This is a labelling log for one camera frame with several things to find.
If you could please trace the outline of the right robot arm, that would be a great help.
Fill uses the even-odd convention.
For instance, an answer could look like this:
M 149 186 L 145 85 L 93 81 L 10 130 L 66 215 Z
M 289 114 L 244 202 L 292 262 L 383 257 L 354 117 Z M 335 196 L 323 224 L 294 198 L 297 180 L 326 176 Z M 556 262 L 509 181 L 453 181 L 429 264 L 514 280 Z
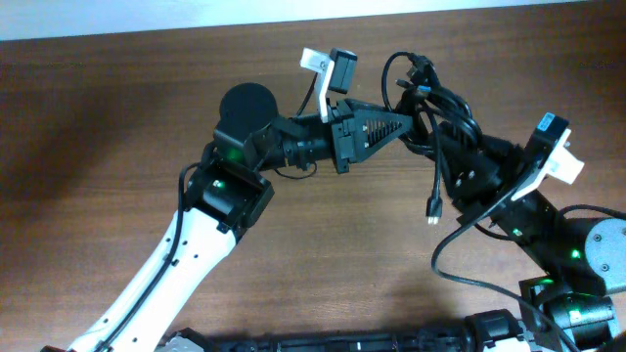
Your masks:
M 540 123 L 526 146 L 481 135 L 472 140 L 442 123 L 435 156 L 460 227 L 435 248 L 431 268 L 446 280 L 487 288 L 514 299 L 537 343 L 553 351 L 612 346 L 620 336 L 611 297 L 625 290 L 625 214 L 587 205 L 588 217 L 571 217 L 574 204 L 556 208 L 540 192 L 546 178 L 571 184 L 583 161 L 567 147 L 571 130 L 555 118 Z M 515 243 L 544 276 L 525 279 L 519 291 L 444 271 L 443 251 L 467 230 L 488 219 Z

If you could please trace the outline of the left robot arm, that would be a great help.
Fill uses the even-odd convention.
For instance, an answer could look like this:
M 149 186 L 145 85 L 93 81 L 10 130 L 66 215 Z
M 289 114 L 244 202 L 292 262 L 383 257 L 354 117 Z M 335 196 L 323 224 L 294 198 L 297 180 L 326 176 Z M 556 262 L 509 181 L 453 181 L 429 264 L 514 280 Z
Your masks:
M 255 225 L 274 195 L 266 170 L 305 170 L 330 159 L 338 173 L 410 130 L 412 118 L 343 100 L 317 114 L 285 118 L 258 83 L 222 98 L 213 139 L 181 170 L 178 205 L 160 243 L 112 306 L 71 351 L 153 351 L 205 277 Z

